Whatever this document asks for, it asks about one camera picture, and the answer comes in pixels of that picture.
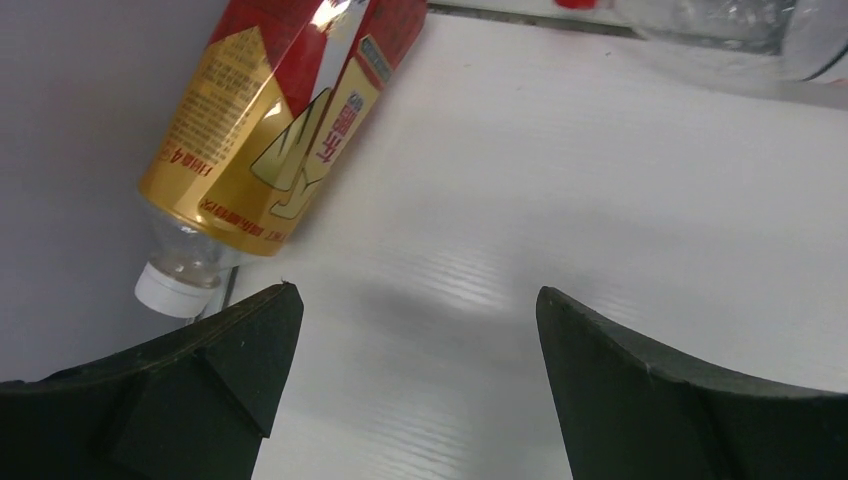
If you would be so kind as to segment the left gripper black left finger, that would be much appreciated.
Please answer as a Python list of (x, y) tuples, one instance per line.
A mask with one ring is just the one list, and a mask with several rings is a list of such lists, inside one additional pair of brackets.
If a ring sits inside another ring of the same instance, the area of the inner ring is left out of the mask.
[(5, 479), (248, 479), (272, 431), (304, 305), (272, 285), (196, 323), (1, 386)]

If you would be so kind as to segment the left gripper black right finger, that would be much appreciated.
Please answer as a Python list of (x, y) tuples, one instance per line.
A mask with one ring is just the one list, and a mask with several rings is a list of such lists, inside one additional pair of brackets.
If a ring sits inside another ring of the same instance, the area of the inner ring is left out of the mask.
[(576, 479), (843, 479), (847, 397), (703, 361), (552, 287), (536, 300)]

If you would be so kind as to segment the amber tea bottle red label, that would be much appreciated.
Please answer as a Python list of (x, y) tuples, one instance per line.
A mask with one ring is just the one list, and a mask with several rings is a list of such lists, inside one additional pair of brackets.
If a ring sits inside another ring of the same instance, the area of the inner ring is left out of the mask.
[(139, 191), (148, 308), (200, 315), (223, 272), (276, 255), (418, 38), (423, 1), (232, 1)]

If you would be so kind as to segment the red cap bottle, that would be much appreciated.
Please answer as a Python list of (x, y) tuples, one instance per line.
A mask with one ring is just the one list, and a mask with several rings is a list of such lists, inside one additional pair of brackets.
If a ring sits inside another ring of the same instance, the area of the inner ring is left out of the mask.
[(559, 1), (609, 11), (639, 36), (729, 53), (724, 72), (847, 85), (845, 1)]

